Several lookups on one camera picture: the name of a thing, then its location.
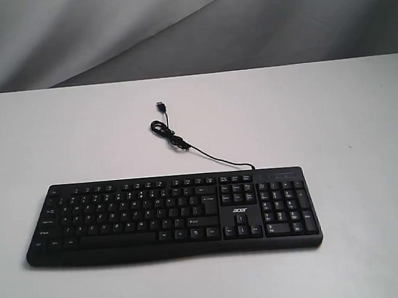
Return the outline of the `black Acer keyboard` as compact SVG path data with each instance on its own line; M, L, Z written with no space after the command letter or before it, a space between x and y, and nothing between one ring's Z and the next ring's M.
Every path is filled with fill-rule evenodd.
M52 185L33 267L316 248L323 233L299 167Z

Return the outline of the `grey fabric backdrop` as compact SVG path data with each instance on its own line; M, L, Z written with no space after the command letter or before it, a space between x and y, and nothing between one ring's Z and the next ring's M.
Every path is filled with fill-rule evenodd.
M0 92L398 53L398 0L0 0Z

